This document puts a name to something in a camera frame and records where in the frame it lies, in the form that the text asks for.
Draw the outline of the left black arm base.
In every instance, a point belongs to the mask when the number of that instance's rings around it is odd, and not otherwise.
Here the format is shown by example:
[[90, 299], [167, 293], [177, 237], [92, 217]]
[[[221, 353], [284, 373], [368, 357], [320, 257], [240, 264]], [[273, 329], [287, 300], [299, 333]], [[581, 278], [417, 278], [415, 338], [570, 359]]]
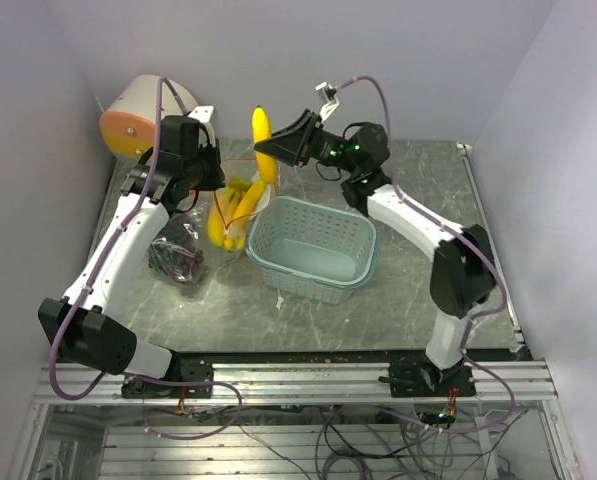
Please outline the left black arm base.
[[130, 379], [121, 388], [124, 399], [173, 399], [185, 393], [186, 398], [208, 399], [214, 379], [212, 365], [199, 355], [175, 353], [163, 380], [169, 382], [200, 383], [200, 386], [165, 386], [141, 379]]

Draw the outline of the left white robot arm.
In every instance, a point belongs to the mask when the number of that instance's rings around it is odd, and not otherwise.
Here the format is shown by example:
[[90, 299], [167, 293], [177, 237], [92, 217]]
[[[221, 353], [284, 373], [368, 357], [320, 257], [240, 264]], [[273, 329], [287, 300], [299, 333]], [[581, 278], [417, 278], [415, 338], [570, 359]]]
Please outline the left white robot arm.
[[213, 109], [169, 115], [160, 123], [157, 164], [142, 157], [125, 178], [114, 216], [79, 278], [58, 299], [45, 299], [38, 317], [52, 343], [50, 357], [101, 372], [146, 376], [160, 397], [181, 387], [171, 350], [147, 343], [120, 322], [129, 287], [144, 256], [177, 206], [191, 192], [221, 188]]

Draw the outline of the light blue plastic basket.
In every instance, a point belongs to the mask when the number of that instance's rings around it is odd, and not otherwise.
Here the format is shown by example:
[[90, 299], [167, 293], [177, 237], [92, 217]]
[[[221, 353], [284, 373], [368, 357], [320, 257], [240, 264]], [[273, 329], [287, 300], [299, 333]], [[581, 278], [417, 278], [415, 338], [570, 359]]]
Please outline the light blue plastic basket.
[[371, 280], [378, 250], [368, 218], [289, 196], [255, 218], [245, 243], [266, 285], [334, 305]]

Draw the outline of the aluminium frame rail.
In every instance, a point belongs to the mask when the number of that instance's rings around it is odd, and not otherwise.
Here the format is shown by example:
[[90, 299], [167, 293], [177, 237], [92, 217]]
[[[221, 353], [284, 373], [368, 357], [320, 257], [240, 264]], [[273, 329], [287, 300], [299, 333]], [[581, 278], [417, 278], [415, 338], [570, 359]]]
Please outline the aluminium frame rail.
[[[550, 372], [543, 361], [485, 362], [484, 366], [501, 377], [513, 391], [518, 403], [556, 400], [558, 394]], [[500, 381], [481, 370], [472, 370], [474, 396], [462, 396], [462, 403], [507, 402], [509, 394]], [[407, 401], [445, 404], [448, 393], [440, 396], [397, 398], [387, 384], [378, 381], [388, 373], [387, 363], [312, 364], [216, 364], [214, 381], [233, 385], [241, 393], [245, 405], [317, 405], [317, 404], [370, 404], [389, 405]], [[58, 369], [58, 379], [64, 390], [81, 391], [96, 377], [93, 370], [75, 365]], [[93, 406], [138, 404], [144, 406], [176, 406], [179, 393], [173, 398], [125, 399], [121, 395], [122, 376], [107, 376], [84, 399], [76, 403]], [[55, 395], [47, 368], [42, 368], [32, 395], [37, 404], [68, 404]], [[208, 398], [190, 398], [187, 405], [236, 405], [237, 396], [223, 386], [212, 388]]]

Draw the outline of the white cylinder orange lid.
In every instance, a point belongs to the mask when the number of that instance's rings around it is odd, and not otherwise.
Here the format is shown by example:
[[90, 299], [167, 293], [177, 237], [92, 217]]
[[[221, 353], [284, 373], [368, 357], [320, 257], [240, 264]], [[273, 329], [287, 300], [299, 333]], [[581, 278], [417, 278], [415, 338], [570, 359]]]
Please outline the white cylinder orange lid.
[[139, 75], [101, 115], [105, 144], [123, 165], [133, 167], [153, 146], [158, 75]]

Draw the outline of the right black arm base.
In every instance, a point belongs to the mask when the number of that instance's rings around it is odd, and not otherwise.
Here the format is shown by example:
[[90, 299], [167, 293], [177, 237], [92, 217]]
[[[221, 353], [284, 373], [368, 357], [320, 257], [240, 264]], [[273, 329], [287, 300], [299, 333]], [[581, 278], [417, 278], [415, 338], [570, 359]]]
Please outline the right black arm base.
[[393, 398], [448, 398], [476, 395], [472, 370], [462, 361], [449, 369], [438, 369], [425, 356], [391, 363], [387, 373], [378, 377], [390, 388]]

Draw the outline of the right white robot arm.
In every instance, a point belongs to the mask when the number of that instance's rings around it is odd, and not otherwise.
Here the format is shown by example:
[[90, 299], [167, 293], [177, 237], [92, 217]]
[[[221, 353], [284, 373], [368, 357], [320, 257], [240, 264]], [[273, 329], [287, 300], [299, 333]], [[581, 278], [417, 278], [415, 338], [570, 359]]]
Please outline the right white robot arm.
[[428, 394], [443, 394], [454, 383], [452, 368], [461, 363], [467, 317], [484, 303], [496, 285], [488, 267], [493, 253], [483, 227], [462, 227], [405, 194], [383, 170], [390, 157], [384, 127], [355, 123], [355, 133], [345, 138], [324, 130], [320, 116], [304, 111], [290, 126], [273, 132], [263, 108], [251, 117], [254, 150], [264, 179], [271, 163], [305, 166], [314, 160], [348, 173], [341, 184], [346, 203], [377, 220], [415, 245], [431, 261], [430, 295], [438, 310], [425, 356], [429, 365], [418, 373], [420, 387]]

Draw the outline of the yellow banana bunch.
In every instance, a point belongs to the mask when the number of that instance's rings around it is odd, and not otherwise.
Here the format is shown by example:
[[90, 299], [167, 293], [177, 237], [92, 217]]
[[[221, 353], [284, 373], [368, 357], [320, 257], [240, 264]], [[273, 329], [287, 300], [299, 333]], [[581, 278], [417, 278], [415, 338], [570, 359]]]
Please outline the yellow banana bunch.
[[242, 251], [249, 223], [266, 190], [262, 180], [232, 177], [226, 187], [215, 192], [207, 223], [209, 241], [227, 251]]

